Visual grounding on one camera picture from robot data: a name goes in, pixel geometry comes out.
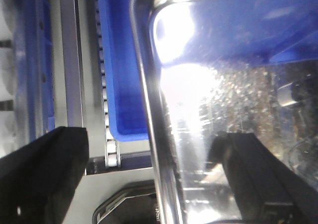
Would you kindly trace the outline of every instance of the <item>blue container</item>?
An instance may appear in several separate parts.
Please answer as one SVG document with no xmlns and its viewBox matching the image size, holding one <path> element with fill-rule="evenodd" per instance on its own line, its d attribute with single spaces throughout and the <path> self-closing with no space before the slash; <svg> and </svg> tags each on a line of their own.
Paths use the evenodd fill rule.
<svg viewBox="0 0 318 224">
<path fill-rule="evenodd" d="M 198 4 L 201 13 L 193 16 L 198 27 L 215 28 L 213 36 L 202 32 L 196 37 L 200 49 L 189 48 L 171 65 L 196 63 L 201 57 L 211 62 L 222 58 L 234 61 L 239 70 L 244 67 L 235 63 L 238 60 L 263 66 L 317 59 L 317 1 L 204 0 Z M 148 138 L 129 2 L 98 0 L 110 130 L 119 141 Z"/>
<path fill-rule="evenodd" d="M 109 128 L 119 141 L 148 139 L 130 0 L 98 0 L 106 73 Z"/>
</svg>

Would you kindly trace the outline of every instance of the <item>metal frame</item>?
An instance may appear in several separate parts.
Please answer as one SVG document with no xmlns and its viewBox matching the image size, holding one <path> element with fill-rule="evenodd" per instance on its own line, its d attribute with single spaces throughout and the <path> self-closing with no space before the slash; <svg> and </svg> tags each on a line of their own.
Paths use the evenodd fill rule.
<svg viewBox="0 0 318 224">
<path fill-rule="evenodd" d="M 68 126 L 84 126 L 84 84 L 78 0 L 61 1 Z"/>
<path fill-rule="evenodd" d="M 105 157 L 93 157 L 88 160 L 85 175 L 151 168 L 150 151 L 124 153 L 120 155 L 120 167 L 107 167 Z"/>
<path fill-rule="evenodd" d="M 148 115 L 148 131 L 151 143 L 151 154 L 154 165 L 157 199 L 161 214 L 161 223 L 186 223 L 182 212 L 182 191 L 178 182 L 178 172 L 174 158 L 170 152 L 170 140 L 164 125 L 165 114 L 161 108 L 160 86 L 156 79 L 156 69 L 144 64 L 152 64 L 149 31 L 145 23 L 149 19 L 149 11 L 154 11 L 158 0 L 131 0 L 130 16 L 135 39 L 136 55 L 139 62 L 139 72 L 145 96 L 145 108 Z"/>
</svg>

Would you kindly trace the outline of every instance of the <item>stainless steel tray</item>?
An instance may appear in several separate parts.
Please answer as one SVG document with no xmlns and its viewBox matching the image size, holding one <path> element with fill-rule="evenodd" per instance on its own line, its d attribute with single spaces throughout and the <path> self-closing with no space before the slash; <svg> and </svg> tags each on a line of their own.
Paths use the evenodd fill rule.
<svg viewBox="0 0 318 224">
<path fill-rule="evenodd" d="M 314 56 L 287 54 L 312 52 L 318 4 L 308 1 L 131 1 L 163 223 L 240 219 L 222 167 L 207 168 L 219 131 L 255 133 L 317 185 L 316 164 L 305 177 L 303 156 L 317 135 L 315 100 L 280 102 L 291 92 L 284 85 L 318 74 Z"/>
</svg>

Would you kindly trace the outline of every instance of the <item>blue plastic wall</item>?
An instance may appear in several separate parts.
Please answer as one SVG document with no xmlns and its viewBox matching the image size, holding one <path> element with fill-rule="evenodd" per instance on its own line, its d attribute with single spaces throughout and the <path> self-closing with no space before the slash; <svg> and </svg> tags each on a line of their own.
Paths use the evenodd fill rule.
<svg viewBox="0 0 318 224">
<path fill-rule="evenodd" d="M 129 18 L 130 0 L 98 0 L 105 57 L 109 128 L 119 141 L 148 139 Z"/>
</svg>

